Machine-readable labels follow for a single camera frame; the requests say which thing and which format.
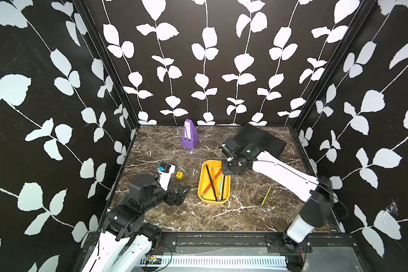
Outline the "orange hex key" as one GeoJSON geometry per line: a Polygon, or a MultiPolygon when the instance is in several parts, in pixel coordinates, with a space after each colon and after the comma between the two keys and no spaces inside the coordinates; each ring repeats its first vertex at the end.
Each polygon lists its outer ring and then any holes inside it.
{"type": "MultiPolygon", "coordinates": [[[[212,173],[212,176],[213,176],[213,178],[215,177],[215,175],[218,173],[218,171],[219,171],[220,169],[219,168],[217,168],[217,167],[211,167],[211,173],[212,173]]],[[[215,185],[215,190],[216,190],[216,194],[217,194],[217,197],[219,197],[218,196],[218,190],[217,190],[217,184],[218,184],[218,180],[214,180],[214,185],[215,185]]]]}

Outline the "red hex key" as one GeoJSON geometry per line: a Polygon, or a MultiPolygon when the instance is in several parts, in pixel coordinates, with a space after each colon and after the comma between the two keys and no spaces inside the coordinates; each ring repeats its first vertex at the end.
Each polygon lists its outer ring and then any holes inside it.
{"type": "MultiPolygon", "coordinates": [[[[219,175],[222,173],[223,171],[222,171],[222,169],[220,169],[219,171],[218,171],[218,173],[215,175],[215,177],[212,179],[213,181],[214,180],[217,180],[217,178],[219,177],[219,175]]],[[[207,186],[207,188],[204,190],[204,192],[201,194],[201,197],[203,198],[204,196],[205,196],[205,194],[208,192],[208,190],[211,188],[211,185],[212,185],[212,183],[209,183],[209,185],[207,186]]]]}

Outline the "blue hex key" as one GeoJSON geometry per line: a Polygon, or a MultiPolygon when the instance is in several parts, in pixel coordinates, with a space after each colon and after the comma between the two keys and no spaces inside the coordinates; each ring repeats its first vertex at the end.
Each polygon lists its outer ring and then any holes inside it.
{"type": "Polygon", "coordinates": [[[218,185],[217,185],[218,196],[221,195],[222,182],[223,182],[223,174],[221,173],[221,174],[219,175],[219,177],[218,177],[218,185]]]}

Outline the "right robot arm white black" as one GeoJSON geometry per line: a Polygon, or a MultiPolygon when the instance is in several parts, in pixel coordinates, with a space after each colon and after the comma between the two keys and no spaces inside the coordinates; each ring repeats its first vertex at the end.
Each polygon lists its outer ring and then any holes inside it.
{"type": "Polygon", "coordinates": [[[302,173],[254,144],[231,147],[224,143],[220,150],[227,157],[222,161],[224,174],[242,175],[253,170],[281,184],[305,203],[279,238],[287,251],[293,252],[314,229],[325,224],[334,205],[330,180],[302,173]]]}

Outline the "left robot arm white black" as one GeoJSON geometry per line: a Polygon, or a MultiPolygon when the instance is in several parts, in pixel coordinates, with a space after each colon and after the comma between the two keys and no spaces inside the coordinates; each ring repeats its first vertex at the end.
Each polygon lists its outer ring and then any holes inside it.
{"type": "Polygon", "coordinates": [[[160,174],[142,172],[129,183],[129,193],[107,213],[100,232],[89,236],[76,272],[130,272],[141,259],[161,247],[162,231],[145,223],[145,213],[161,203],[180,206],[191,186],[163,189],[160,174]]]}

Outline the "yellow plastic storage tray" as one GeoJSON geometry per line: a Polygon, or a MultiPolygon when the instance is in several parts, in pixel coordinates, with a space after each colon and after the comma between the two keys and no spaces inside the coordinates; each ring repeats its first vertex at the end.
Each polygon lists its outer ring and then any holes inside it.
{"type": "Polygon", "coordinates": [[[231,176],[222,171],[222,162],[207,160],[203,163],[198,185],[198,196],[207,204],[223,205],[230,197],[231,176]]]}

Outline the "dark long hex key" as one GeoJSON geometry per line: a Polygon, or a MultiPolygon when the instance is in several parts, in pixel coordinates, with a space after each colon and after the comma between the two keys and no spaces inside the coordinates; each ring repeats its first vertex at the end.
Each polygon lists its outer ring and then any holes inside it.
{"type": "Polygon", "coordinates": [[[213,194],[214,194],[214,197],[215,197],[215,201],[218,202],[218,197],[217,197],[216,190],[215,190],[215,185],[214,185],[214,181],[213,181],[213,176],[212,176],[212,173],[211,173],[211,171],[210,171],[208,165],[206,165],[206,170],[207,170],[207,174],[208,174],[208,176],[209,176],[210,186],[211,186],[211,188],[212,188],[212,191],[213,191],[213,194]]]}

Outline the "black hex key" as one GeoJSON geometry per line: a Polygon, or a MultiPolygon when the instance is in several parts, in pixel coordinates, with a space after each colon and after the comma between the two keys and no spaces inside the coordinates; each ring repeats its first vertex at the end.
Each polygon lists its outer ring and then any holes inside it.
{"type": "Polygon", "coordinates": [[[221,186],[221,201],[224,200],[224,185],[225,185],[226,176],[222,176],[222,186],[221,186]]]}

